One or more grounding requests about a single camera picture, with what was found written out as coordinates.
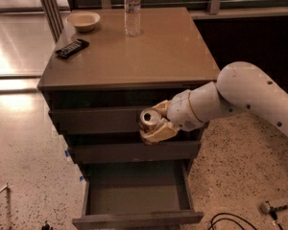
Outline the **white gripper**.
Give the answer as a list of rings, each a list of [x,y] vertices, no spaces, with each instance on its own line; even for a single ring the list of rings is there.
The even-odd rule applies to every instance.
[[[175,137],[178,132],[192,131],[204,125],[196,115],[190,103],[190,90],[185,90],[177,94],[171,101],[165,100],[153,106],[163,117],[156,125],[141,125],[140,135],[143,142],[147,145],[157,144],[159,142]]]

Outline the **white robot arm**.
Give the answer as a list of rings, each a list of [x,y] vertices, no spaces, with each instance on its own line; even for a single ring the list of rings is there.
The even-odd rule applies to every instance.
[[[288,94],[257,66],[236,61],[216,81],[185,90],[140,114],[140,135],[156,144],[218,118],[250,112],[288,137]]]

